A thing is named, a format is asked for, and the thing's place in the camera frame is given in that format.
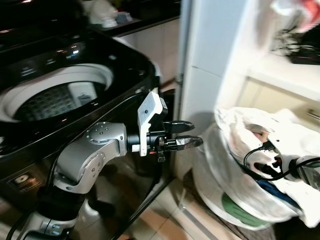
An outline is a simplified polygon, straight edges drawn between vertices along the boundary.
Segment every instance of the white plastic part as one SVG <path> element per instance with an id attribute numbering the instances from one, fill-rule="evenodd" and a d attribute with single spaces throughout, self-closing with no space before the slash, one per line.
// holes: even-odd
<path id="1" fill-rule="evenodd" d="M 131 151 L 132 151 L 133 153 L 139 152 L 139 151 L 140 151 L 140 145 L 139 145 L 139 144 L 132 145 Z"/>
<path id="2" fill-rule="evenodd" d="M 157 93 L 151 91 L 138 108 L 138 126 L 140 134 L 140 156 L 147 155 L 147 132 L 151 124 L 149 123 L 155 114 L 161 114 L 163 105 Z"/>
<path id="3" fill-rule="evenodd" d="M 118 11 L 107 0 L 96 0 L 92 4 L 90 22 L 101 24 L 103 28 L 112 28 L 117 26 L 117 14 Z"/>

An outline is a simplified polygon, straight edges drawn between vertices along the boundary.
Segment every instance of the washing machine lid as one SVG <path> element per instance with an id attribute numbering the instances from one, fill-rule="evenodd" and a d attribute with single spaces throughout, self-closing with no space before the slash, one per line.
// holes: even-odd
<path id="1" fill-rule="evenodd" d="M 0 0 L 0 51 L 88 25 L 77 0 Z"/>

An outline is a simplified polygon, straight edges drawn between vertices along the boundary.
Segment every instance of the tiled floor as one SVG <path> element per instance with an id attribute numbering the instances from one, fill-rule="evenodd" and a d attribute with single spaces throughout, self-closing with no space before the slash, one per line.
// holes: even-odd
<path id="1" fill-rule="evenodd" d="M 190 197 L 177 205 L 182 184 L 175 179 L 118 240 L 240 240 L 210 218 Z"/>
<path id="2" fill-rule="evenodd" d="M 0 240 L 6 239 L 10 226 L 13 225 L 19 217 L 20 213 L 0 197 Z M 16 240 L 18 235 L 18 232 L 15 232 L 12 240 Z"/>

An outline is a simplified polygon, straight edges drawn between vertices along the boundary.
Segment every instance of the robotic arm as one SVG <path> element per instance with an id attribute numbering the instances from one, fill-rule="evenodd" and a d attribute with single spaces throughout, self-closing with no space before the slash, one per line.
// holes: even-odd
<path id="1" fill-rule="evenodd" d="M 141 156 L 157 153 L 158 161 L 163 162 L 164 152 L 203 143 L 200 137 L 188 135 L 168 139 L 168 134 L 190 131 L 194 125 L 186 121 L 161 122 L 167 113 L 164 100 L 150 92 L 138 109 L 139 133 L 127 133 L 123 123 L 98 122 L 63 149 L 56 162 L 53 186 L 49 192 L 39 191 L 36 211 L 17 239 L 68 238 L 86 194 L 110 160 L 127 152 L 139 152 Z M 150 131 L 156 123 L 161 123 L 162 130 Z"/>

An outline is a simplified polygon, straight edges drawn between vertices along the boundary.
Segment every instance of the laundry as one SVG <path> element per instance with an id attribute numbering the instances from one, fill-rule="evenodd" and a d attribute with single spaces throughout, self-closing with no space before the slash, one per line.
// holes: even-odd
<path id="1" fill-rule="evenodd" d="M 255 108 L 233 107 L 228 110 L 217 109 L 214 116 L 216 122 L 202 134 L 204 145 L 202 149 L 198 149 L 197 161 L 193 164 L 196 186 L 207 206 L 219 216 L 224 214 L 224 219 L 232 223 L 233 219 L 229 215 L 220 212 L 226 211 L 225 208 L 221 208 L 221 199 L 226 198 L 212 197 L 213 192 L 219 192 L 220 195 L 226 194 L 246 213 L 266 223 L 284 222 L 299 216 L 307 227 L 315 227 L 320 222 L 317 204 L 320 192 L 317 189 L 290 174 L 290 180 L 257 182 L 245 174 L 240 165 L 248 152 L 256 149 L 262 142 L 269 141 L 275 133 L 279 133 L 288 146 L 285 154 L 258 151 L 248 158 L 252 171 L 265 178 L 272 178 L 270 173 L 256 168 L 257 164 L 268 166 L 277 176 L 281 171 L 279 165 L 282 164 L 282 171 L 284 166 L 286 171 L 288 170 L 290 161 L 286 161 L 288 166 L 284 161 L 286 157 L 291 159 L 290 153 L 298 157 L 319 156 L 319 147 L 314 142 L 317 142 L 318 138 L 320 140 L 320 135 L 294 123 L 298 122 L 298 119 L 287 109 L 268 113 Z M 282 158 L 278 164 L 274 164 L 277 162 L 276 156 Z"/>

